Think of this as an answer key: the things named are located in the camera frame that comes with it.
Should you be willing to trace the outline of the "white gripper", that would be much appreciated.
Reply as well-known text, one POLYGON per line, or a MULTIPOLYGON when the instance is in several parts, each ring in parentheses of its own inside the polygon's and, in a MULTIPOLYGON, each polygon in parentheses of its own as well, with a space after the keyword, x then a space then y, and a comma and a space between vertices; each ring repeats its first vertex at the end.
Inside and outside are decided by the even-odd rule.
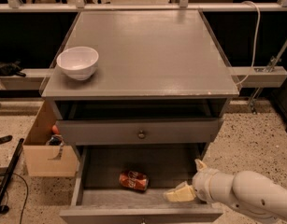
POLYGON ((193 201, 197 196, 207 203, 233 204, 235 202, 235 195, 232 191, 234 176, 208 168, 199 159, 195 159, 194 162, 198 172, 193 177, 193 186, 182 182, 166 191, 165 199, 172 203, 184 203, 193 201))

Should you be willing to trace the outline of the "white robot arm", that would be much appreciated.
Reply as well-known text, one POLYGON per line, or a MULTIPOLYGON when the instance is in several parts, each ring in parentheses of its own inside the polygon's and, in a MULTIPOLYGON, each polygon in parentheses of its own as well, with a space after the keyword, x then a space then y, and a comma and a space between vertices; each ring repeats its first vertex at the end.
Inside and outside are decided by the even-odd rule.
POLYGON ((262 224, 287 221, 287 189, 253 171, 229 175, 195 159, 197 173, 192 184, 186 181, 166 191, 171 203, 185 203, 198 198, 206 203, 222 203, 230 209, 262 224))

